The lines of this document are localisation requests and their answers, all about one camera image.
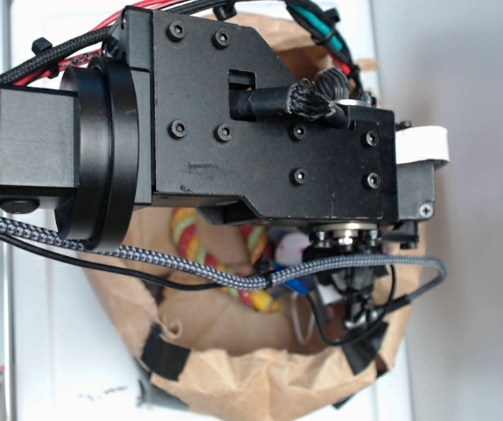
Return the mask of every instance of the white tape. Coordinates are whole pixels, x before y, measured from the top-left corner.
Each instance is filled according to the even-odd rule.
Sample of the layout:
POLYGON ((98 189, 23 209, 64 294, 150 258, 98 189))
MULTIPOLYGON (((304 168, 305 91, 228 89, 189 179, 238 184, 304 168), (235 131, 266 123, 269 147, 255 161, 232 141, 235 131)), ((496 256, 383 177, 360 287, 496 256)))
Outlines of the white tape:
POLYGON ((437 165, 450 162, 448 130, 438 125, 427 125, 396 132, 395 159, 397 164, 429 160, 437 165))

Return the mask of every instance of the white plastic piece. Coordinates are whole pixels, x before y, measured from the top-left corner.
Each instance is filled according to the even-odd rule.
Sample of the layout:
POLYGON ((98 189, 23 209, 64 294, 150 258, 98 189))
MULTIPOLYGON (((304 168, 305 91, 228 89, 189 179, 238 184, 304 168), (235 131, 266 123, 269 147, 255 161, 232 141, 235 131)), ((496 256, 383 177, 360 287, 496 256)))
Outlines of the white plastic piece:
POLYGON ((343 296, 339 294, 339 291, 337 291, 336 287, 334 287, 333 285, 318 284, 317 287, 323 305, 338 303, 343 300, 343 296))
POLYGON ((426 125, 396 132, 395 159, 397 164, 434 161, 441 166, 450 162, 448 130, 439 125, 426 125))
POLYGON ((308 235, 303 232, 291 232, 283 237, 275 250, 275 261, 285 268, 300 265, 302 254, 310 245, 308 235))

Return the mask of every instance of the teal wire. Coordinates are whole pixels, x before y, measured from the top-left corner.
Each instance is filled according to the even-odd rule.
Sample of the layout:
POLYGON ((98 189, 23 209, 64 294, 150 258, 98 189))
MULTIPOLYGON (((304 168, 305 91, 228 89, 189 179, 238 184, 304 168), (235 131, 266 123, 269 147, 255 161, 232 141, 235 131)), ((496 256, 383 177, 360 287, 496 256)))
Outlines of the teal wire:
MULTIPOLYGON (((321 35, 327 37, 331 33, 331 28, 324 24, 319 17, 317 17, 314 13, 309 11, 308 9, 304 9, 301 6, 289 4, 289 7, 293 9, 296 13, 300 14, 303 18, 305 18, 321 35)), ((337 51, 343 50, 343 43, 337 39, 334 35, 329 40, 331 46, 333 46, 337 51)))

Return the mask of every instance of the gray braided cable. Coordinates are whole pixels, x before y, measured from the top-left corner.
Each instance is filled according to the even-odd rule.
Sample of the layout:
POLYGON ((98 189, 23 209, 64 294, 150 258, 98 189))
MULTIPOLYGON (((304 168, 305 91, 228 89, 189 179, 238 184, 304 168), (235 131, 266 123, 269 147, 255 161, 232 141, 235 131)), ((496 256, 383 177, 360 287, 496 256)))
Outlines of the gray braided cable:
POLYGON ((446 268, 443 263, 432 257, 391 256, 385 254, 351 254, 312 260, 299 266, 285 268, 270 274, 269 280, 267 280, 267 278, 262 274, 250 275, 242 278, 236 275, 221 272, 217 269, 191 260, 183 259, 181 257, 154 252, 152 250, 146 250, 144 248, 134 246, 120 246, 114 252, 91 252, 80 241, 61 239, 59 234, 55 231, 8 218, 0 217, 0 234, 11 235, 21 239, 28 239, 30 241, 47 244, 49 246, 56 246, 67 250, 75 250, 84 253, 97 253, 110 257, 117 257, 119 259, 142 261, 156 266, 162 266, 164 268, 180 270, 191 275, 209 279, 225 287, 236 289, 265 289, 268 286, 280 285, 294 278, 304 275, 312 275, 327 270, 377 267, 385 265, 425 266, 437 269, 438 276, 434 280, 428 282, 427 285, 439 283, 446 277, 446 268))

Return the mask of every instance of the braided cable sleeve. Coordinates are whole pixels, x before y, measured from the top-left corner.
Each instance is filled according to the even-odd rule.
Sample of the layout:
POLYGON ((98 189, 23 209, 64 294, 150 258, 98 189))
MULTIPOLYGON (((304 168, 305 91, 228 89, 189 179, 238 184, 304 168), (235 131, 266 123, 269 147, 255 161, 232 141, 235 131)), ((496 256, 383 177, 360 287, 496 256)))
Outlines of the braided cable sleeve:
MULTIPOLYGON (((21 239, 36 241, 42 244, 47 244, 49 246, 57 246, 68 250, 75 250, 85 253, 98 253, 90 252, 80 241, 61 239, 57 232, 8 218, 0 217, 0 233, 8 234, 21 239)), ((275 271, 269 275, 269 280, 267 280, 267 278, 262 274, 250 275, 242 278, 236 275, 221 272, 217 269, 196 263, 191 260, 182 259, 181 257, 154 252, 152 250, 146 250, 144 248, 134 246, 120 246, 114 252, 100 252, 98 254, 117 257, 119 259, 142 261, 156 266, 162 266, 164 268, 180 270, 191 275, 209 279, 225 287, 236 289, 265 289, 268 285, 280 285, 296 277, 312 275, 327 270, 336 270, 341 268, 409 265, 425 266, 437 269, 438 276, 415 291, 415 293, 411 295, 412 298, 415 298, 429 289, 427 285, 432 284, 434 286, 437 283, 440 283, 446 277, 446 268, 444 267, 443 263, 440 260, 432 257, 392 256, 385 254, 350 254, 345 256, 312 260, 306 263, 302 263, 299 266, 275 271)))
POLYGON ((70 54, 78 50, 82 50, 98 42, 103 42, 107 38, 109 30, 109 27, 105 27, 97 31, 87 32, 58 46, 49 48, 30 60, 24 61, 22 64, 2 73, 0 75, 0 83, 14 83, 45 66, 66 59, 70 54))

